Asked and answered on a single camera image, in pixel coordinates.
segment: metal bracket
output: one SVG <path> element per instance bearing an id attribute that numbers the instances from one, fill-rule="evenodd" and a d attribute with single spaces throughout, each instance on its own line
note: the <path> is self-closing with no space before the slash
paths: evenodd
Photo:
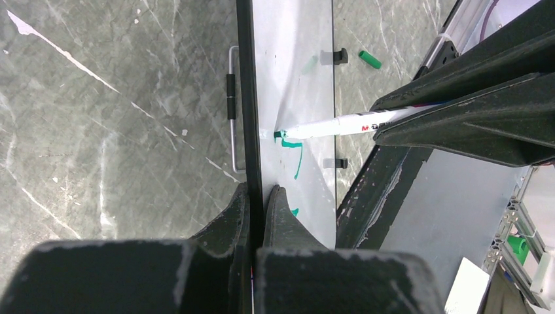
<path id="1" fill-rule="evenodd" d="M 245 169 L 237 166 L 237 142 L 235 131 L 236 119 L 236 98 L 235 98 L 235 70 L 233 66 L 233 51 L 239 49 L 239 46 L 231 46 L 229 48 L 229 72 L 227 75 L 227 119 L 229 120 L 229 131 L 231 135 L 231 166 L 234 173 L 245 173 Z"/>

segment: black clip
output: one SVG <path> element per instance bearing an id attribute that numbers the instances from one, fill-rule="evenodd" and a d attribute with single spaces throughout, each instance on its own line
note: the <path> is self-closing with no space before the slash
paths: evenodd
<path id="1" fill-rule="evenodd" d="M 339 65 L 342 63 L 349 63 L 349 54 L 345 48 L 341 48 L 341 51 L 333 52 L 333 64 Z"/>

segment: green marker cap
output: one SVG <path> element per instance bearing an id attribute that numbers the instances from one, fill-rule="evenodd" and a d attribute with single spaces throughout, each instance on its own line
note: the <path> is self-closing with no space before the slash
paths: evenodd
<path id="1" fill-rule="evenodd" d="M 382 67 L 382 63 L 378 61 L 378 59 L 374 58 L 371 54 L 369 54 L 368 52 L 365 52 L 364 50 L 361 50 L 359 52 L 359 57 L 364 60 L 367 64 L 373 66 L 376 69 L 379 69 Z"/>

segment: whiteboard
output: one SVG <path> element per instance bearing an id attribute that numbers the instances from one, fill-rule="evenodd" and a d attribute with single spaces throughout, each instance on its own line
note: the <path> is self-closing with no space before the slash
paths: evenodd
<path id="1" fill-rule="evenodd" d="M 332 2 L 253 0 L 253 31 L 264 204 L 275 184 L 284 187 L 297 219 L 333 248 L 334 137 L 292 141 L 295 147 L 273 137 L 282 128 L 334 118 Z"/>

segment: gray marble table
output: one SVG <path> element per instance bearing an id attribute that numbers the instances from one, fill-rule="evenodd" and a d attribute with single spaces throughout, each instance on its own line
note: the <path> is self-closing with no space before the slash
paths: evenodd
<path id="1" fill-rule="evenodd" d="M 335 1 L 334 45 L 351 56 L 336 113 L 408 82 L 453 4 Z M 189 237 L 245 180 L 225 109 L 233 1 L 5 0 L 0 23 L 0 290 L 43 241 Z M 337 200 L 372 145 L 337 141 L 351 162 Z"/>

